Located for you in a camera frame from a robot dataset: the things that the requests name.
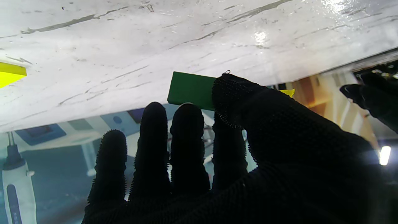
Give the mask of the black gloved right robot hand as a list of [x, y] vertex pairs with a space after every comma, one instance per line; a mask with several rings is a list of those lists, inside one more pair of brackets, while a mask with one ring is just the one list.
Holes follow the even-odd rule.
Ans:
[[377, 152], [288, 95], [224, 73], [212, 89], [214, 177], [204, 167], [204, 118], [181, 105], [167, 151], [166, 110], [143, 111], [125, 200], [127, 143], [101, 139], [84, 224], [385, 224]]

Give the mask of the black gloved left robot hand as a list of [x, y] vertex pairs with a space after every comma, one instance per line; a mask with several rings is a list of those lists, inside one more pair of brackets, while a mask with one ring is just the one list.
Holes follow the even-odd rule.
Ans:
[[362, 84], [343, 85], [340, 92], [395, 133], [398, 132], [397, 84], [375, 73], [359, 75]]

